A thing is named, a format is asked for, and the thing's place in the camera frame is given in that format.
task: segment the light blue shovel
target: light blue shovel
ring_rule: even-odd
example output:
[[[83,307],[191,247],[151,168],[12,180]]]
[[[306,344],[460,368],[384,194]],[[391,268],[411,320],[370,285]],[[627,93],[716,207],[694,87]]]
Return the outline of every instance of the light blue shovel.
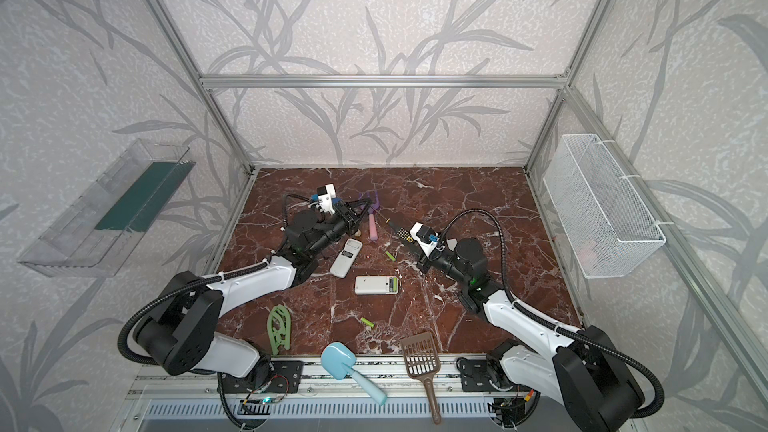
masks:
[[[324,369],[336,380],[344,379],[347,375],[355,379],[360,387],[371,396],[378,405],[386,403],[386,394],[371,382],[360,375],[360,372],[353,369],[352,366],[357,362],[357,357],[341,342],[333,342],[322,351],[320,362]]]

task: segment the slotted scoop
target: slotted scoop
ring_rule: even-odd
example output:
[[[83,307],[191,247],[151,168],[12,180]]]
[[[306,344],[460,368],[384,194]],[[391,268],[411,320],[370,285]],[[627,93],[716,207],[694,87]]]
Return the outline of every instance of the slotted scoop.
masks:
[[[440,408],[435,397],[435,385],[432,379],[440,371],[440,357],[437,355],[435,336],[432,332],[424,332],[400,340],[402,356],[406,360],[406,370],[411,379],[420,380],[427,391],[429,409],[432,411],[432,422],[440,424]]]

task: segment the red marble surface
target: red marble surface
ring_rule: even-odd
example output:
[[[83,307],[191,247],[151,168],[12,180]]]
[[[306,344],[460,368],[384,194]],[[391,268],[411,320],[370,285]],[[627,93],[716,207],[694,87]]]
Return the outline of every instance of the red marble surface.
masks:
[[[530,305],[569,324],[578,324],[561,273],[538,216],[521,168],[312,168],[261,169],[248,197],[220,269],[258,262],[280,244],[283,194],[310,196],[318,186],[332,183],[345,200],[379,191],[381,212],[406,229],[423,222],[440,230],[465,208],[485,208],[504,228],[508,273],[513,292]],[[305,207],[293,203],[289,215]],[[371,242],[367,219],[361,225],[363,242],[350,273],[343,279],[328,273],[345,239],[328,247],[320,266],[299,287],[276,292],[229,312],[219,331],[270,350],[266,318],[277,304],[291,312],[290,352],[320,354],[328,343],[343,342],[356,354],[399,354],[399,340],[433,331],[445,353],[486,352],[511,335],[465,312],[456,299],[456,284],[434,269],[428,275],[398,239],[378,221],[379,240]],[[476,237],[490,257],[488,269],[496,280],[500,259],[495,227],[484,216],[459,219],[448,237]],[[384,251],[397,256],[391,262]],[[358,275],[396,275],[397,295],[355,295]],[[365,317],[376,326],[360,323]]]

